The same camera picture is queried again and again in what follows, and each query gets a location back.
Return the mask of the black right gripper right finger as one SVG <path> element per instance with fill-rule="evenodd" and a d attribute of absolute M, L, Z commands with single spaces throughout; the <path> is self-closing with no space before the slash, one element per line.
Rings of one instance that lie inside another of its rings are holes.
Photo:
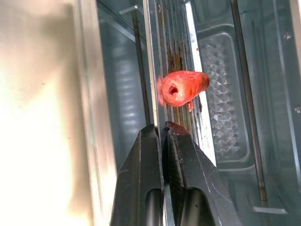
<path fill-rule="evenodd" d="M 166 127 L 174 225 L 242 226 L 218 169 L 184 127 Z"/>

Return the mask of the dark oven heating rod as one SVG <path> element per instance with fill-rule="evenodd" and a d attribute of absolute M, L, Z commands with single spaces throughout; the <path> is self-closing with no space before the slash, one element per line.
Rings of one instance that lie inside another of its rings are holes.
<path fill-rule="evenodd" d="M 245 97 L 246 97 L 246 106 L 249 116 L 249 124 L 250 124 L 250 131 L 251 131 L 251 139 L 253 144 L 253 152 L 254 152 L 254 160 L 255 160 L 255 170 L 257 176 L 257 185 L 259 190 L 259 197 L 261 200 L 261 205 L 263 207 L 268 207 L 268 197 L 266 192 L 265 186 L 265 179 L 264 179 L 264 171 L 261 159 L 261 149 L 259 144 L 258 132 L 257 132 L 257 125 L 256 125 L 256 118 L 255 118 L 255 111 L 254 111 L 254 104 L 253 104 L 253 95 L 250 83 L 250 76 L 248 70 L 248 63 L 246 58 L 246 50 L 238 8 L 238 0 L 230 0 L 233 23 L 236 33 L 236 40 L 238 45 L 238 53 L 239 59 L 241 64 L 242 76 L 243 76 L 243 85 L 245 90 Z"/>
<path fill-rule="evenodd" d="M 149 125 L 151 123 L 151 118 L 150 118 L 147 88 L 146 88 L 145 76 L 144 76 L 143 51 L 142 51 L 142 47 L 141 47 L 141 39 L 140 39 L 140 33 L 139 33 L 137 8 L 135 8 L 131 12 L 131 15 L 132 15 L 132 21 L 133 21 L 134 34 L 135 34 L 135 46 L 136 46 L 140 83 L 141 83 L 141 90 L 142 90 L 142 97 L 143 97 L 144 115 L 145 115 L 146 125 Z"/>

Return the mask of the rusty metal baking tray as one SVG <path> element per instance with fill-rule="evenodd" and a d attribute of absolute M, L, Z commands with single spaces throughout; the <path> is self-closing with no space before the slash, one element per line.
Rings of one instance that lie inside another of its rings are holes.
<path fill-rule="evenodd" d="M 158 130 L 165 173 L 168 173 L 167 122 L 184 127 L 216 167 L 213 137 L 206 93 L 187 105 L 176 108 L 158 103 L 157 78 L 169 72 L 202 69 L 190 0 L 143 0 L 150 88 L 154 123 Z M 174 226 L 170 186 L 164 201 L 164 223 Z"/>

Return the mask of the silver toaster oven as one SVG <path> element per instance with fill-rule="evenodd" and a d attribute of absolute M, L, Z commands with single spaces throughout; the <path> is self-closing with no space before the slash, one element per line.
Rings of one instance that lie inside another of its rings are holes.
<path fill-rule="evenodd" d="M 204 92 L 216 167 L 242 226 L 301 226 L 301 0 L 238 0 L 268 207 L 259 197 L 230 0 L 190 4 L 202 69 L 176 71 L 209 77 Z M 135 8 L 155 126 L 143 0 L 77 0 L 77 5 L 93 224 L 110 226 L 118 174 L 147 126 Z"/>

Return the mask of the red sausage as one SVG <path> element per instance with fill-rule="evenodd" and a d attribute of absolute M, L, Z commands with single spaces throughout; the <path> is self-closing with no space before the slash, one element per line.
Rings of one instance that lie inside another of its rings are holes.
<path fill-rule="evenodd" d="M 207 74 L 194 71 L 176 71 L 165 77 L 158 77 L 156 81 L 158 103 L 172 107 L 188 104 L 189 111 L 194 108 L 193 99 L 209 87 Z"/>

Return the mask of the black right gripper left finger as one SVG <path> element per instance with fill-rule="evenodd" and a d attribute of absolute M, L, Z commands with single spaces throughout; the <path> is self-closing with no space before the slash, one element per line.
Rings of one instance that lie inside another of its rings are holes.
<path fill-rule="evenodd" d="M 153 124 L 139 131 L 118 174 L 110 226 L 163 226 L 162 153 Z"/>

